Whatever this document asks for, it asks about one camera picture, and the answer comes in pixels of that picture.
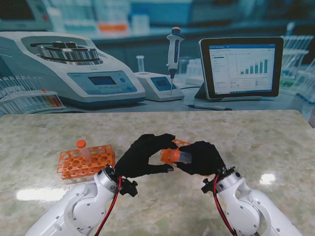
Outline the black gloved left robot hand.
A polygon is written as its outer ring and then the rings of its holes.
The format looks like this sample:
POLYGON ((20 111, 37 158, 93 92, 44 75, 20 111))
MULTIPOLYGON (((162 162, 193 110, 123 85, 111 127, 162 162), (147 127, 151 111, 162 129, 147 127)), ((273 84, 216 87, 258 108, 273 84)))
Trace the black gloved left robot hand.
POLYGON ((116 163, 115 174, 126 178, 136 178, 172 172, 174 169, 171 165, 151 165, 149 159, 162 149, 177 149, 177 145, 173 142, 174 139, 175 136, 172 134, 141 135, 116 163))

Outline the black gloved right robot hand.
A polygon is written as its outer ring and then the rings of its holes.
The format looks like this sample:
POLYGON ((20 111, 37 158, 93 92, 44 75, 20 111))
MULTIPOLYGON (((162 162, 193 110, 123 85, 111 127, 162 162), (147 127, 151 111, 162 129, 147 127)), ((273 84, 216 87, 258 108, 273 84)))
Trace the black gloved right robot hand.
POLYGON ((209 142, 198 141, 189 146, 180 147, 179 151, 191 154, 191 163, 176 162, 177 168, 190 175, 209 176, 219 174, 225 169, 225 163, 218 150, 209 142))

